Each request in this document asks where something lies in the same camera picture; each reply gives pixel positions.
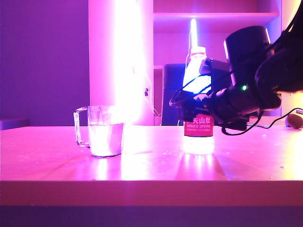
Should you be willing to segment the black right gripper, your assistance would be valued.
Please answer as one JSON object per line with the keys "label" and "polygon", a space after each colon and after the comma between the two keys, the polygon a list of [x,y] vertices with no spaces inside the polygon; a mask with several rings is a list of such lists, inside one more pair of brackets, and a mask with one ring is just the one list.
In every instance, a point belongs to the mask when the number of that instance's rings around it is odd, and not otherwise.
{"label": "black right gripper", "polygon": [[199,114],[213,117],[219,124],[228,124],[247,114],[277,109],[281,105],[280,86],[251,81],[229,86],[212,93],[205,104],[182,104],[179,119],[193,123]]}

